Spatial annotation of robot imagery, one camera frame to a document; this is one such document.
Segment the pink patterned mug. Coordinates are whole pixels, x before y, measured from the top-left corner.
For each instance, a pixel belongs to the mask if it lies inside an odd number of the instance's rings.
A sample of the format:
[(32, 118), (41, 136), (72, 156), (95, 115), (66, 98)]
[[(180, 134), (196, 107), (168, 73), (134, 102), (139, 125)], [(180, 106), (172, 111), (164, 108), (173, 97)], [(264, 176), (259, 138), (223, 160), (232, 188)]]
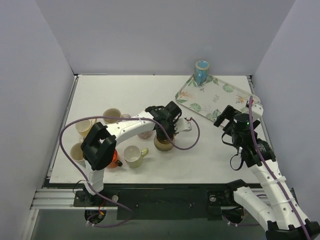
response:
[(140, 139), (148, 139), (152, 136), (153, 134), (153, 131), (150, 130), (150, 131), (144, 131), (144, 132), (141, 132), (139, 133), (137, 136), (140, 138)]

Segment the beige speckled mug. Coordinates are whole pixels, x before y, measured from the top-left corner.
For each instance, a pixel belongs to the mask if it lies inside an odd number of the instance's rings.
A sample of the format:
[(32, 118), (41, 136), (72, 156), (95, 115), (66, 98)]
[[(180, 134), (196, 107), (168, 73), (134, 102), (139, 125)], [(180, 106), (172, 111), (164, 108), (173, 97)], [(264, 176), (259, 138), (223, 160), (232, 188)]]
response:
[(111, 117), (111, 118), (104, 118), (103, 122), (105, 124), (114, 124), (121, 122), (122, 120), (119, 118), (130, 118), (131, 116), (127, 113), (122, 114), (121, 111), (117, 108), (109, 108), (104, 111), (102, 114), (104, 117)]

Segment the orange mug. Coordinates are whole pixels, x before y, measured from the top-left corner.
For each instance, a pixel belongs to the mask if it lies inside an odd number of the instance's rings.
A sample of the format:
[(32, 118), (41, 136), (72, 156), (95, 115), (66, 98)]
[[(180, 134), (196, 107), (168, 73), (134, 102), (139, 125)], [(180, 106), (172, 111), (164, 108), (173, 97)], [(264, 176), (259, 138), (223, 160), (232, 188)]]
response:
[(118, 152), (117, 152), (117, 150), (115, 149), (115, 150), (114, 150), (114, 154), (113, 154), (112, 161), (111, 161), (111, 163), (107, 166), (107, 168), (108, 168), (108, 169), (114, 169), (114, 168), (122, 167), (122, 166), (123, 166), (123, 163), (119, 160)]

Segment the pale green mug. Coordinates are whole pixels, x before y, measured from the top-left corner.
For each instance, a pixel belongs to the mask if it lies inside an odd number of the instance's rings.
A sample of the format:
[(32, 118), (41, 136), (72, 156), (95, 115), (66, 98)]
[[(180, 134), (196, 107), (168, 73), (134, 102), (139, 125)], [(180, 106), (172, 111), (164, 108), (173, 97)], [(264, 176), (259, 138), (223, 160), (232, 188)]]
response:
[(135, 145), (130, 145), (124, 149), (123, 158), (130, 168), (138, 168), (148, 154), (148, 148), (140, 149)]

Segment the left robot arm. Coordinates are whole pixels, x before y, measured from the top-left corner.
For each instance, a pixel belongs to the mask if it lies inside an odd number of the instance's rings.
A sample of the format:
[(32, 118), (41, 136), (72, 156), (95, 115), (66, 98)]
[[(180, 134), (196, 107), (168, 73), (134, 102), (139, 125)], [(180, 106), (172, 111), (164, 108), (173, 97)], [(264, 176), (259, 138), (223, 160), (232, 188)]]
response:
[(172, 140), (181, 115), (182, 110), (171, 101), (166, 106), (149, 106), (134, 117), (117, 123), (95, 123), (80, 146), (86, 164), (85, 200), (92, 206), (102, 202), (104, 169), (112, 162), (118, 144), (153, 130), (159, 141)]

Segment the yellow mug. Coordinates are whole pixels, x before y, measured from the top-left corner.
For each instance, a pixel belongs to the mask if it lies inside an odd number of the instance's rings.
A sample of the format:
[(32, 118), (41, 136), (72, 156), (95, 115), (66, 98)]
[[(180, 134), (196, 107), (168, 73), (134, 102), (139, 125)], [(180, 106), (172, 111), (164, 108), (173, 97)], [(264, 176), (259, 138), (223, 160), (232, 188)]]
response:
[(75, 129), (80, 134), (81, 137), (85, 138), (96, 122), (97, 122), (96, 118), (82, 120), (75, 124)]

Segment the round beige mug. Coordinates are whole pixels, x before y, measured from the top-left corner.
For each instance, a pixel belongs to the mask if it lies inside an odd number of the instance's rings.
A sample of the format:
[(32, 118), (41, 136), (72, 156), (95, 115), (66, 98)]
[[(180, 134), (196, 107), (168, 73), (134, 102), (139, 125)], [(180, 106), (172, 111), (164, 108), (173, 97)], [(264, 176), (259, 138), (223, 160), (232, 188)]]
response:
[(168, 152), (174, 148), (168, 139), (159, 139), (157, 135), (154, 137), (153, 143), (155, 148), (161, 152)]

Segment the blue mug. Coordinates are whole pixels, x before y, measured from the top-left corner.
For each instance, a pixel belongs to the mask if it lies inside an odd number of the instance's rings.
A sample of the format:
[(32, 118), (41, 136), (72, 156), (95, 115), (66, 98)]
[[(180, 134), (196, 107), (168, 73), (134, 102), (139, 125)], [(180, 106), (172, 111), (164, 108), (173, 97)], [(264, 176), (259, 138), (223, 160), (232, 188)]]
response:
[(193, 77), (198, 86), (206, 81), (209, 75), (209, 68), (210, 64), (205, 60), (199, 60), (195, 63)]

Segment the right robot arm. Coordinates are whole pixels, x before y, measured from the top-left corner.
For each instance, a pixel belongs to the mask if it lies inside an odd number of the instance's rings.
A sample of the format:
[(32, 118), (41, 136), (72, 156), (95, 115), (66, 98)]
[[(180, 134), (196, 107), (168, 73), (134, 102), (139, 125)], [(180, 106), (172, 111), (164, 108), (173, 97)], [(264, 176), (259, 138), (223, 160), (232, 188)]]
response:
[(276, 156), (270, 145), (258, 138), (252, 111), (242, 113), (228, 105), (214, 125), (224, 120), (224, 135), (231, 136), (230, 145), (237, 150), (241, 165), (246, 165), (255, 175), (269, 203), (264, 203), (242, 179), (227, 183), (224, 201), (239, 204), (246, 209), (265, 230), (268, 240), (313, 240), (320, 234), (320, 225), (311, 221), (302, 211), (281, 174)]

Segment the tall floral beige mug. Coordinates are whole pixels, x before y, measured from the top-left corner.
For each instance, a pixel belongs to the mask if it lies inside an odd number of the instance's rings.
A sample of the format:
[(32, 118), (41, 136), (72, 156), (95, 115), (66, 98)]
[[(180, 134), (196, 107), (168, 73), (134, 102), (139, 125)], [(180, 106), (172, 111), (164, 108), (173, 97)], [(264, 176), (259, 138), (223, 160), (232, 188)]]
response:
[(86, 167), (86, 163), (85, 163), (85, 159), (83, 156), (83, 151), (81, 149), (81, 142), (76, 143), (75, 145), (72, 146), (69, 154), (71, 159), (77, 163), (79, 166), (85, 168)]

